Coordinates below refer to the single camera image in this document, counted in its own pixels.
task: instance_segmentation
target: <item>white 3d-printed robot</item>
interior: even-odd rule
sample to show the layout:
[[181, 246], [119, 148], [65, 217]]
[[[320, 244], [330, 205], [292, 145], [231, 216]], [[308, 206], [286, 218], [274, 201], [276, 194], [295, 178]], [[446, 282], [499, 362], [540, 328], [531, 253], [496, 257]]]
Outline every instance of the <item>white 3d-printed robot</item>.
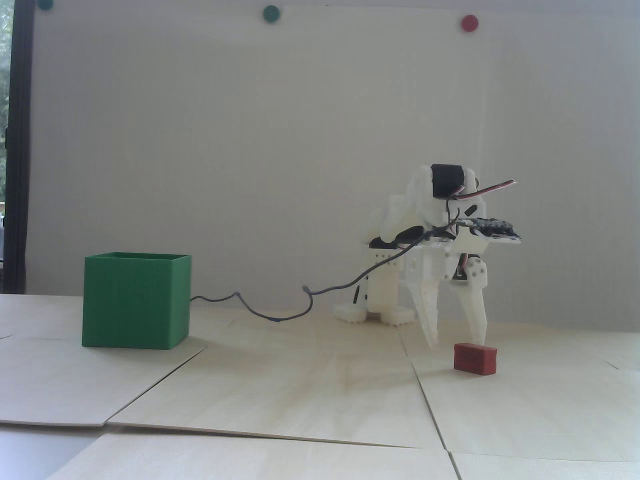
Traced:
[[397, 305], [398, 282], [404, 272], [424, 335], [434, 347], [438, 344], [438, 286], [447, 280], [462, 303], [473, 342], [484, 344], [482, 289], [487, 285], [487, 271], [479, 256], [489, 243], [519, 243], [520, 238], [510, 223], [486, 219], [482, 194], [514, 183], [509, 180], [478, 190], [476, 175], [468, 168], [444, 164], [421, 167], [404, 195], [392, 195], [387, 208], [372, 215], [363, 238], [366, 266], [395, 256], [425, 231], [441, 228], [404, 255], [371, 271], [358, 284], [354, 303], [337, 305], [335, 316], [359, 323], [375, 313], [391, 325], [412, 322], [415, 312]]

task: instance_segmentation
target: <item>wooden board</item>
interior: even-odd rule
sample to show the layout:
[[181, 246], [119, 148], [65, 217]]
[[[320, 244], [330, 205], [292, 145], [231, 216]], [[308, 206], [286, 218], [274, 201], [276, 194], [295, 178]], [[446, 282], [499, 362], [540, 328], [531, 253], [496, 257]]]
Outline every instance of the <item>wooden board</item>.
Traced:
[[331, 314], [311, 313], [277, 323], [253, 316], [246, 310], [231, 310], [222, 316], [230, 314], [234, 321], [220, 332], [219, 340], [235, 348], [406, 356], [397, 328], [379, 321], [351, 324], [339, 321]]
[[571, 461], [454, 453], [461, 480], [637, 480], [634, 461]]
[[107, 434], [49, 480], [456, 480], [443, 449]]
[[82, 337], [82, 297], [0, 295], [0, 337]]
[[41, 480], [55, 473], [102, 434], [97, 428], [0, 425], [0, 478]]
[[615, 368], [640, 371], [640, 333], [561, 330], [559, 334]]
[[0, 422], [100, 426], [203, 348], [84, 348], [77, 340], [0, 340]]
[[[437, 358], [453, 365], [453, 345], [471, 341], [466, 329], [458, 326], [455, 330], [445, 324], [441, 328], [439, 346], [429, 349], [419, 324], [404, 325], [398, 330], [407, 355], [418, 363], [428, 363]], [[575, 342], [569, 333], [563, 334], [542, 325], [489, 322], [484, 344], [498, 349], [498, 371], [506, 365], [577, 369], [611, 367], [595, 351]]]
[[441, 447], [407, 359], [210, 346], [117, 424]]
[[[82, 297], [0, 295], [0, 312], [0, 337], [78, 341], [82, 338]], [[245, 310], [192, 302], [191, 336], [216, 340], [220, 331], [243, 316]]]
[[478, 376], [416, 365], [453, 452], [558, 460], [640, 460], [640, 372], [506, 365]]

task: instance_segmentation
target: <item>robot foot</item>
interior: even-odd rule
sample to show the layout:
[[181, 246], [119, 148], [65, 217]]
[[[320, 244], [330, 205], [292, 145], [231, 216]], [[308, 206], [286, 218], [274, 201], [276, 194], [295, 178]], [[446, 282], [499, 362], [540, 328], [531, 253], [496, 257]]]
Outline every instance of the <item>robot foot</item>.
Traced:
[[387, 325], [404, 325], [415, 320], [415, 312], [410, 308], [394, 307], [393, 310], [380, 314], [380, 321]]
[[367, 319], [367, 309], [354, 303], [333, 307], [333, 316], [348, 323], [363, 323]]

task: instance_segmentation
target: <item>tree foliage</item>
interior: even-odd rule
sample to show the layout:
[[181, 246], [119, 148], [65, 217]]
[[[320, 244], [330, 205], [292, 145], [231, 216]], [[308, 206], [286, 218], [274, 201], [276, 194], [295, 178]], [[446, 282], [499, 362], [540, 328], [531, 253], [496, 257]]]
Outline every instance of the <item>tree foliage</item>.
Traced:
[[9, 69], [13, 33], [13, 0], [0, 0], [0, 202], [4, 202], [6, 150], [4, 132], [9, 120]]

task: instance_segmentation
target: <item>red magnet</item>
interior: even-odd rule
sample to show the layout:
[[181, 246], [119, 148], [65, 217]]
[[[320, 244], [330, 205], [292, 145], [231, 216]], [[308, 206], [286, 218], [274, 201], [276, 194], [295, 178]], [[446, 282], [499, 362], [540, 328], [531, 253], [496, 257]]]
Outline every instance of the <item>red magnet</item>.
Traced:
[[467, 15], [460, 22], [460, 26], [466, 32], [473, 32], [478, 28], [478, 18], [475, 15]]

